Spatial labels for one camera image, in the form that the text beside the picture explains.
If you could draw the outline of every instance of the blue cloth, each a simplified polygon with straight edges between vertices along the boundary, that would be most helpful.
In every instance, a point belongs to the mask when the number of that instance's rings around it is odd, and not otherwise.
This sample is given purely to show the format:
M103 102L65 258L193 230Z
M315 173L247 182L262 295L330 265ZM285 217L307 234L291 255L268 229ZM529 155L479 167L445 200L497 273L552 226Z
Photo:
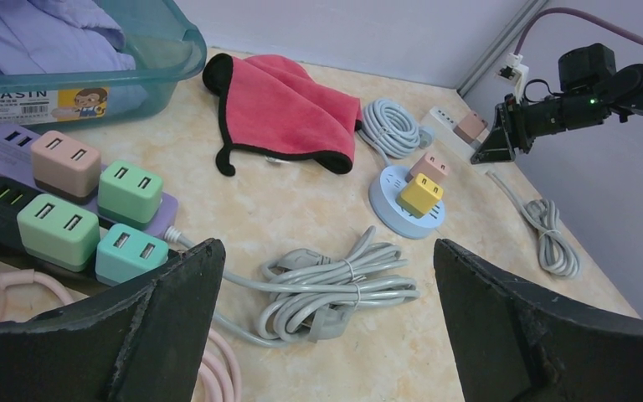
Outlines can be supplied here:
M0 75L134 70L121 27L92 0L0 0ZM139 85L110 88L107 115L147 98Z

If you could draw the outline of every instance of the teal cube charger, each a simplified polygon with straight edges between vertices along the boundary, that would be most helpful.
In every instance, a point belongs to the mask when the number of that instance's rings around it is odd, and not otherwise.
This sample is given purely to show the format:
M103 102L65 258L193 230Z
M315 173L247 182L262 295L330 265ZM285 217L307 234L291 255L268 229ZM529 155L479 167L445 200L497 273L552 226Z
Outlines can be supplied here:
M81 272L97 249L97 215L50 194L40 194L18 213L26 251L73 272Z
M168 258L168 245L125 224L115 224L97 245L95 275L109 286L158 268Z
M97 208L115 222L144 229L162 201L163 179L137 165L114 161L100 175Z

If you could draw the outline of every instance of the pink towel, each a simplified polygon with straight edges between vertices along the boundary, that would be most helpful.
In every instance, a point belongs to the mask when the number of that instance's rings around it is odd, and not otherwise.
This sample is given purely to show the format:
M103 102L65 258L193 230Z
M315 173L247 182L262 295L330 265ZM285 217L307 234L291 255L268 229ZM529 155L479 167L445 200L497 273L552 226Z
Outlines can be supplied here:
M361 101L314 82L296 62L267 54L238 59L217 54L203 83L220 98L223 148L218 170L235 175L234 149L287 161L314 159L336 174L353 166Z

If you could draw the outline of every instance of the white power strip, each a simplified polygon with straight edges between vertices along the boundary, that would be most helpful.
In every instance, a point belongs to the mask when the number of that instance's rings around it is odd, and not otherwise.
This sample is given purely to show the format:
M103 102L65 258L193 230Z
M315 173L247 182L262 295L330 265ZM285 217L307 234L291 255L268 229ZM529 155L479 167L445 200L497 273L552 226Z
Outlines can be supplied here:
M457 122L439 107L436 106L430 109L423 117L420 125L432 127L435 130L435 139L445 144L446 147L452 150L462 161L471 165L479 174L494 171L493 163L473 165L470 162L470 158L472 158L476 150L455 134L453 130L457 126Z

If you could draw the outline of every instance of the white wall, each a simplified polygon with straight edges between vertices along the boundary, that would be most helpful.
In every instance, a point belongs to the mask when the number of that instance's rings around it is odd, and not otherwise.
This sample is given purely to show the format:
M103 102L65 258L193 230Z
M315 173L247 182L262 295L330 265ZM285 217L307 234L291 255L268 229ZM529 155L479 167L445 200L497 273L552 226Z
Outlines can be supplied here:
M599 15L643 36L643 2L554 0ZM569 16L547 16L537 23L522 54L532 78L544 78L558 91L558 57L601 42L615 52L618 69L643 63L643 48L590 23ZM544 95L535 85L528 94ZM488 121L511 90L485 77L466 96ZM643 118L538 138L517 163L532 183L561 209L561 219L643 316Z
M526 0L176 0L209 45L457 85Z

